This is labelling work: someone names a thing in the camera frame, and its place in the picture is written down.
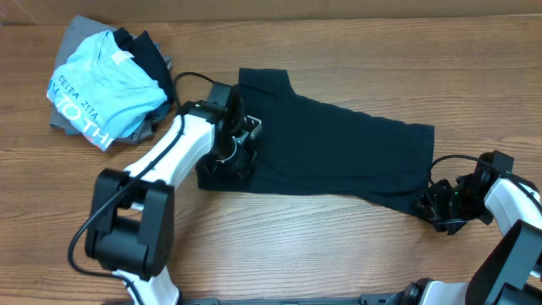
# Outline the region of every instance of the white label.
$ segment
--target white label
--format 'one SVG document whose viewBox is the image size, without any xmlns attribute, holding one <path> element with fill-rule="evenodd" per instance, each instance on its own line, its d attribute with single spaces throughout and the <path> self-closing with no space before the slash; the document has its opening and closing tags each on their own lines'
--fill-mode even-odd
<svg viewBox="0 0 542 305">
<path fill-rule="evenodd" d="M 111 55 L 111 59 L 115 62 L 116 65 L 119 65 L 128 58 L 133 58 L 134 55 L 128 51 L 118 51 L 115 54 Z"/>
</svg>

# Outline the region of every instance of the black garment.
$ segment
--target black garment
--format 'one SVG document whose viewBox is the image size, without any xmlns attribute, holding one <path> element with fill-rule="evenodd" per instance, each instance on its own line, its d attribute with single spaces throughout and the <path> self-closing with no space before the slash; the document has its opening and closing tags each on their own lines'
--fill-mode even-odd
<svg viewBox="0 0 542 305">
<path fill-rule="evenodd" d="M 166 97 L 168 97 L 166 102 L 147 115 L 147 119 L 150 119 L 153 123 L 163 120 L 168 114 L 173 102 L 173 81 L 171 80 L 168 66 L 163 60 L 162 54 L 160 54 L 146 30 L 134 39 L 125 28 L 120 28 L 113 33 L 113 37 L 121 50 L 128 51 L 134 55 L 132 60 L 149 77 L 158 82 L 158 85 L 163 89 Z"/>
<path fill-rule="evenodd" d="M 434 127 L 376 118 L 295 94 L 285 70 L 241 69 L 246 114 L 262 120 L 258 155 L 247 182 L 206 175 L 216 191 L 355 195 L 423 217 L 415 208 L 428 187 Z"/>
</svg>

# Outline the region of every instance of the black cable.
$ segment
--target black cable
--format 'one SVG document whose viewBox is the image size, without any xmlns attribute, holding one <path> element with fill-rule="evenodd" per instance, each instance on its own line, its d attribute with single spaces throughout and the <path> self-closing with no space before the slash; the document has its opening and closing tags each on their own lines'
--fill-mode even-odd
<svg viewBox="0 0 542 305">
<path fill-rule="evenodd" d="M 179 98 L 177 96 L 177 90 L 176 90 L 175 86 L 177 84 L 177 81 L 181 77 L 186 76 L 186 75 L 194 75 L 194 76 L 203 78 L 204 80 L 208 80 L 208 81 L 212 82 L 213 84 L 215 83 L 214 80 L 211 80 L 210 78 L 206 77 L 205 75 L 200 75 L 199 73 L 195 73 L 195 72 L 185 72 L 185 73 L 180 73 L 179 75 L 177 75 L 175 77 L 175 79 L 174 79 L 174 86 L 173 86 L 173 88 L 174 88 L 173 89 L 174 101 L 175 101 L 175 104 L 177 105 L 177 109 L 180 109 L 181 105 L 180 105 L 180 102 L 179 102 Z M 85 233 L 85 231 L 88 229 L 88 227 L 92 224 L 92 222 L 94 222 L 96 220 L 96 218 L 98 216 L 100 216 L 104 211 L 111 208 L 114 203 L 118 202 L 118 199 L 120 199 L 127 191 L 129 191 L 132 187 L 134 187 L 134 185 L 146 173 L 148 173 L 152 168 L 154 168 L 154 166 L 156 166 L 156 164 L 160 161 L 160 159 L 162 159 L 163 156 L 165 156 L 171 150 L 171 148 L 173 148 L 173 146 L 175 146 L 177 141 L 182 136 L 183 131 L 185 130 L 185 116 L 182 115 L 182 114 L 180 115 L 180 122 L 181 122 L 181 126 L 180 126 L 180 129 L 179 129 L 179 132 L 177 133 L 177 135 L 175 135 L 175 138 L 171 141 L 171 143 L 169 143 L 169 145 L 161 153 L 159 153 L 157 155 L 157 157 L 154 160 L 152 160 L 138 175 L 136 175 L 134 178 L 132 178 L 123 188 L 121 188 L 120 190 L 115 192 L 111 196 L 111 198 L 109 198 L 93 215 L 91 215 L 85 221 L 85 223 L 77 230 L 77 232 L 75 233 L 74 237 L 72 238 L 72 240 L 71 240 L 71 242 L 69 243 L 69 246 L 68 246 L 68 262 L 75 271 L 77 271 L 77 272 L 79 272 L 79 273 L 81 273 L 83 275 L 91 275 L 91 276 L 98 276 L 98 277 L 104 277 L 104 278 L 113 278 L 113 279 L 118 279 L 118 280 L 122 280 L 122 281 L 126 282 L 126 285 L 125 285 L 126 288 L 131 289 L 132 292 L 134 292 L 135 299 L 137 300 L 137 302 L 140 305 L 145 305 L 143 303 L 143 301 L 141 300 L 141 295 L 139 294 L 139 291 L 133 286 L 134 282 L 129 280 L 127 277 L 125 277 L 123 275 L 116 275 L 116 274 L 110 274 L 110 273 L 88 271 L 88 270 L 84 270 L 81 267 L 79 267 L 77 265 L 77 263 L 75 262 L 75 260 L 74 260 L 75 245 L 77 245 L 77 241 L 81 238 L 83 233 Z"/>
<path fill-rule="evenodd" d="M 471 156 L 461 155 L 461 154 L 454 154 L 454 155 L 448 155 L 448 156 L 444 156 L 444 157 L 440 157 L 436 159 L 435 161 L 433 161 L 433 163 L 431 163 L 431 166 L 429 166 L 429 183 L 431 183 L 431 186 L 434 186 L 434 181 L 433 179 L 431 179 L 431 170 L 436 164 L 449 158 L 463 158 L 467 160 L 476 161 L 480 164 L 483 164 L 485 166 L 492 168 L 493 170 L 496 170 L 499 174 L 501 174 L 502 177 L 508 179 L 514 186 L 516 186 L 520 191 L 522 191 L 527 196 L 527 198 L 529 198 L 534 203 L 534 206 L 536 206 L 537 209 L 542 214 L 542 206 L 540 205 L 540 202 L 538 202 L 536 198 L 533 196 L 533 194 L 530 191 L 527 191 L 527 189 L 525 189 L 525 187 L 523 187 L 522 184 L 519 181 L 517 181 L 516 178 L 514 178 L 512 173 L 508 173 L 505 170 L 499 169 L 498 167 L 494 166 L 493 164 L 485 160 L 482 160 L 481 158 L 476 158 L 476 157 L 471 157 Z"/>
</svg>

